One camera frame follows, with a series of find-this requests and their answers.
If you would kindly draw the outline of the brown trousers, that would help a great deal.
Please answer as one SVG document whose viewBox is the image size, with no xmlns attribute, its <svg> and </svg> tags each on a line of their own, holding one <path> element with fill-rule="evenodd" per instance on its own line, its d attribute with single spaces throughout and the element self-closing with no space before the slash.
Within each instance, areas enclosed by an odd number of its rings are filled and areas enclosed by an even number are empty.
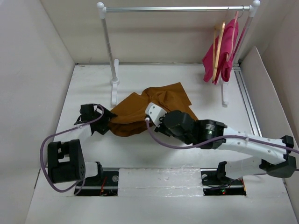
<svg viewBox="0 0 299 224">
<path fill-rule="evenodd" d="M 140 95 L 131 93 L 111 110 L 116 114 L 108 125 L 111 132 L 116 136 L 129 137 L 147 130 L 144 119 L 149 103 L 154 103 L 167 112 L 179 110 L 188 113 L 195 120 L 198 119 L 190 109 L 192 103 L 182 84 L 175 83 L 162 87 L 149 87 Z"/>
</svg>

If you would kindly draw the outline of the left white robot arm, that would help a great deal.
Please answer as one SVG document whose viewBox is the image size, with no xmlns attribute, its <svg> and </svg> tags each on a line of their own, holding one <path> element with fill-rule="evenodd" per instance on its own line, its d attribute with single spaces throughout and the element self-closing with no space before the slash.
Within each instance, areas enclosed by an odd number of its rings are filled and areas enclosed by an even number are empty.
<svg viewBox="0 0 299 224">
<path fill-rule="evenodd" d="M 97 104 L 81 105 L 79 112 L 74 128 L 64 132 L 65 137 L 61 141 L 51 142 L 47 146 L 48 177 L 53 184 L 84 180 L 83 143 L 95 132 L 106 134 L 109 122 L 117 117 Z"/>
</svg>

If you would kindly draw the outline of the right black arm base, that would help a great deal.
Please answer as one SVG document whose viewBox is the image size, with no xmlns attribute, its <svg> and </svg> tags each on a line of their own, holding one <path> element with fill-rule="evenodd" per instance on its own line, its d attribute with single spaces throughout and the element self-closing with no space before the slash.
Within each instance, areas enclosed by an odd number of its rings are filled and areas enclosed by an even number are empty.
<svg viewBox="0 0 299 224">
<path fill-rule="evenodd" d="M 226 163 L 220 162 L 217 168 L 200 170 L 204 196 L 246 196 L 242 179 L 226 177 Z"/>
</svg>

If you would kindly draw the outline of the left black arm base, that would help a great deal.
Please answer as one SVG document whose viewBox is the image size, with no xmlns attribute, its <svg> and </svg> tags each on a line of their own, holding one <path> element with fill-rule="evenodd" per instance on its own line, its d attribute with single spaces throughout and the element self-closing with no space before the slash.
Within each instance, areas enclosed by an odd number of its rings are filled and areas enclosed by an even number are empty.
<svg viewBox="0 0 299 224">
<path fill-rule="evenodd" d="M 101 176 L 88 177 L 83 188 L 80 182 L 74 190 L 76 196 L 118 196 L 118 168 L 103 168 Z"/>
</svg>

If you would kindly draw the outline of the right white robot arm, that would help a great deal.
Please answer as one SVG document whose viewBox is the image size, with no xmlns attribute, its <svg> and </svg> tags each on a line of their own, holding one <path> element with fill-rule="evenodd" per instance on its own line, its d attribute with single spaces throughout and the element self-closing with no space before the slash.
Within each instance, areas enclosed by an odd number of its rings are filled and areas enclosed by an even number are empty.
<svg viewBox="0 0 299 224">
<path fill-rule="evenodd" d="M 222 122 L 194 120 L 178 110 L 148 112 L 146 125 L 150 123 L 155 126 L 155 132 L 185 143 L 183 149 L 229 150 L 247 154 L 249 157 L 246 159 L 218 164 L 215 175 L 222 184 L 255 174 L 289 178 L 297 170 L 296 158 L 290 154 L 294 151 L 293 138 L 288 135 L 267 139 L 235 131 Z"/>
</svg>

